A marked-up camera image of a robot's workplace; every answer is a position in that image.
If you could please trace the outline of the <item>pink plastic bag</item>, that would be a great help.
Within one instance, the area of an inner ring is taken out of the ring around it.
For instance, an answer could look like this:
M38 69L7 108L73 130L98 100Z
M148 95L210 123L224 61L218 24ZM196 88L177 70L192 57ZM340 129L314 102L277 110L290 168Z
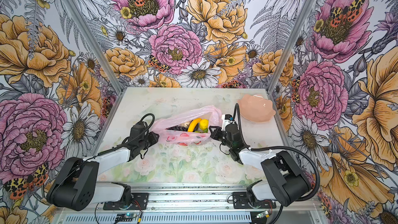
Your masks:
M159 135L159 143L201 144L210 138L210 126L221 126L221 117L221 110L205 106L159 119L153 124L152 132Z

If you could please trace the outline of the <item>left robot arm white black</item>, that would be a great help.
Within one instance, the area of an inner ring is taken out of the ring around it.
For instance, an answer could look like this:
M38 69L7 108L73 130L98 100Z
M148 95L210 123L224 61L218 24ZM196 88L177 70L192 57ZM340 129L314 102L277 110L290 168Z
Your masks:
M90 158L67 159L46 195L47 202L75 211L81 211L90 204L107 202L120 208L130 207L133 197L129 185L101 183L98 176L136 157L143 158L143 152L155 145L160 137L149 128L146 122L140 121L116 147Z

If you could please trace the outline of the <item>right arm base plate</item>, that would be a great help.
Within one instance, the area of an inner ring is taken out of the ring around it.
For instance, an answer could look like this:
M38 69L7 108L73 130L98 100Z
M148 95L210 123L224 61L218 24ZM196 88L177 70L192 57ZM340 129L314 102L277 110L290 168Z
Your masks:
M235 209L274 209L274 200L257 200L247 192L233 192L232 204Z

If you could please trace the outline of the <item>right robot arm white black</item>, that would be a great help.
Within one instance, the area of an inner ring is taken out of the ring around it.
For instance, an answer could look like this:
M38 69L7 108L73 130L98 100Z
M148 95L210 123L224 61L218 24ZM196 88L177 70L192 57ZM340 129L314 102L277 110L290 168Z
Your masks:
M246 199L251 207L266 201L276 201L287 207L293 202L311 199L319 189L319 179L311 184L304 171L290 155L295 152L307 159L314 169L313 160L298 149L288 146L251 148L243 138L240 119L222 116L222 126L210 126L210 137L229 149L228 155L239 164L262 170L266 180L256 181L246 189Z

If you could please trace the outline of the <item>pink faceted plastic bowl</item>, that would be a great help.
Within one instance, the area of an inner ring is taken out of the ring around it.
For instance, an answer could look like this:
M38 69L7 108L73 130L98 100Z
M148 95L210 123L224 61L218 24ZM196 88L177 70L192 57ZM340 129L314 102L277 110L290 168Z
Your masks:
M254 123L270 121L276 114L272 101L260 95L244 95L238 100L240 114Z

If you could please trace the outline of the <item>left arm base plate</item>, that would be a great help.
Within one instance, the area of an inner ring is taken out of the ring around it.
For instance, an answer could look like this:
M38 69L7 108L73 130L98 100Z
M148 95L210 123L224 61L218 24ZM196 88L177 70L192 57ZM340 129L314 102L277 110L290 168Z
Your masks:
M149 193L130 193L117 202L104 203L103 210L145 210L148 204Z

